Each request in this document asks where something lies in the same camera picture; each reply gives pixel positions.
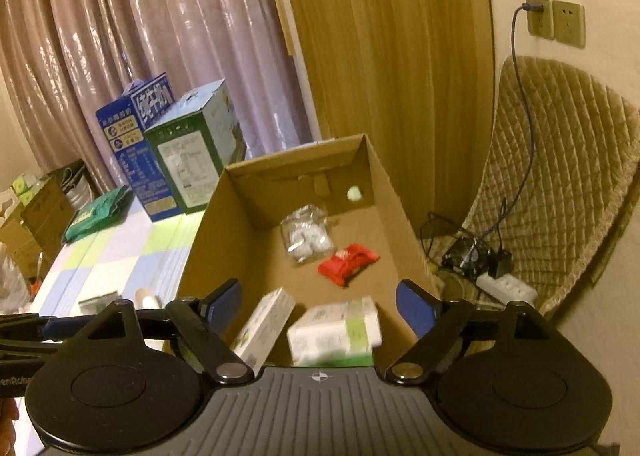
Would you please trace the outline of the person's right hand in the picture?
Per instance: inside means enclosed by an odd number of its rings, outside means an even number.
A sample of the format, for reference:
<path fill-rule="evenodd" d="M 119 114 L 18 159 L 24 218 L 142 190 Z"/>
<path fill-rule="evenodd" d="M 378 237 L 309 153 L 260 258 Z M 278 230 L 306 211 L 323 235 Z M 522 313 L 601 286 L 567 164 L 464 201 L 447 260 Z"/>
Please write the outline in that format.
<path fill-rule="evenodd" d="M 16 433 L 14 422 L 20 418 L 14 398 L 1 398 L 0 456 L 14 455 Z"/>

